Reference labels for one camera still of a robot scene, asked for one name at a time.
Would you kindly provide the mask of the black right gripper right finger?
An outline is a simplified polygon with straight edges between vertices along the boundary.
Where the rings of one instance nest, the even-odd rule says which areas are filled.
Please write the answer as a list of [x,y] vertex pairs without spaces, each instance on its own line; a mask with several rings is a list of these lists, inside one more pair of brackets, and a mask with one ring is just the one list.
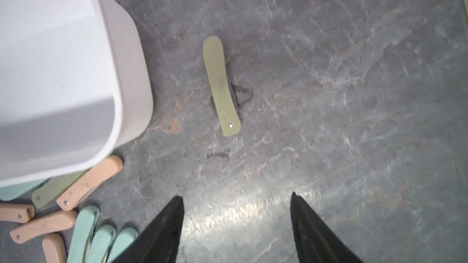
[[290,213],[300,263],[362,262],[296,193],[291,196]]

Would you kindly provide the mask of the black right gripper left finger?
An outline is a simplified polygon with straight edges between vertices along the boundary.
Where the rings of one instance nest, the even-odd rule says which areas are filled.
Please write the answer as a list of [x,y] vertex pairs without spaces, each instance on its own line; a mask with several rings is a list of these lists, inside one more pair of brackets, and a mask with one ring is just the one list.
[[184,223],[184,200],[173,197],[116,263],[174,263]]

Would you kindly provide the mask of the olive knife apart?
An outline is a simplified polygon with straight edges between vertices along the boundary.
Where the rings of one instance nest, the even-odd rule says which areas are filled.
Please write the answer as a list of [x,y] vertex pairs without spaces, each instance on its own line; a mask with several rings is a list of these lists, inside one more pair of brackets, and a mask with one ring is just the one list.
[[225,62],[224,46],[217,36],[208,37],[202,47],[205,70],[214,106],[225,137],[237,135],[241,120]]

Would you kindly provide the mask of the white basin with knives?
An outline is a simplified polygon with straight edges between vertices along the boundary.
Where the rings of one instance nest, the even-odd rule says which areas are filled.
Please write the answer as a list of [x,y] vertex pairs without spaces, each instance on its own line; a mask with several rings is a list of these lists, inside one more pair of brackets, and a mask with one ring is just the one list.
[[115,0],[1,0],[1,186],[97,165],[153,109],[137,27]]

